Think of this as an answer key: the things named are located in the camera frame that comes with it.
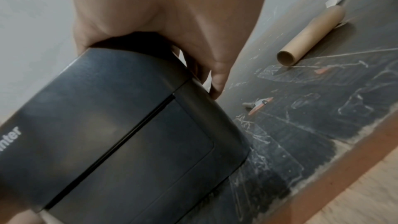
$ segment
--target gray wall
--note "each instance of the gray wall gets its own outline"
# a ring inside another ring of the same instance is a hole
[[[266,0],[248,44],[297,0]],[[0,121],[75,57],[70,0],[0,0]]]

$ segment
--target black plastic device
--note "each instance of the black plastic device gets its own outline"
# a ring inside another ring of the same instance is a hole
[[[64,224],[174,224],[248,154],[154,33],[103,41],[0,127],[0,182]]]

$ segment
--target brown wooden edge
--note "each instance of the brown wooden edge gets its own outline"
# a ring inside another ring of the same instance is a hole
[[[398,146],[398,112],[284,203],[264,224],[303,224]]]

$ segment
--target cardboard tube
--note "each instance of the cardboard tube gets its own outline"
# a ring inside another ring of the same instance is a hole
[[[299,61],[314,45],[325,37],[339,24],[345,15],[345,10],[339,5],[327,8],[294,37],[277,54],[279,63],[292,66]]]

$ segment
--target human hand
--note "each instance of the human hand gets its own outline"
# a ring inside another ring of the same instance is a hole
[[[187,67],[210,95],[223,91],[252,32],[264,0],[74,0],[74,37],[81,54],[92,44],[130,34],[157,32],[183,51]]]

